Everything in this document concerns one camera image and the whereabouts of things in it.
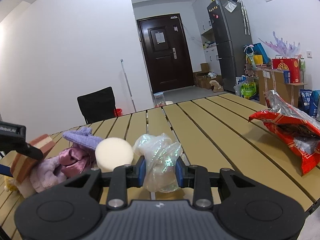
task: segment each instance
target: gray ribbed panel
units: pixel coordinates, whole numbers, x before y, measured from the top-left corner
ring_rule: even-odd
[[[210,212],[194,210],[186,200],[133,201],[126,210],[110,212],[83,240],[236,240]]]

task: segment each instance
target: white round sponge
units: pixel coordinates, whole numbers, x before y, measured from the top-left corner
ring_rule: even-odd
[[[131,145],[120,138],[107,138],[96,147],[97,165],[102,172],[113,171],[114,168],[131,164],[133,150]]]

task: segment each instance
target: wall outlet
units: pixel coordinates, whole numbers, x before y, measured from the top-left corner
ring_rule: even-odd
[[[312,58],[312,52],[310,50],[307,50],[307,57]]]

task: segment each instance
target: white cabinet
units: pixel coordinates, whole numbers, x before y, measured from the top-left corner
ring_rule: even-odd
[[[198,23],[200,34],[212,28],[207,7],[212,3],[212,0],[196,0],[193,4],[196,20]]]
[[[217,47],[212,47],[204,50],[205,60],[209,63],[210,70],[217,75],[221,75],[220,62]]]

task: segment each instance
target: beige boot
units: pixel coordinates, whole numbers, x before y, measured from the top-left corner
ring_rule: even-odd
[[[210,85],[213,86],[213,92],[216,93],[216,92],[223,92],[224,89],[223,87],[215,80],[211,80],[210,82]]]

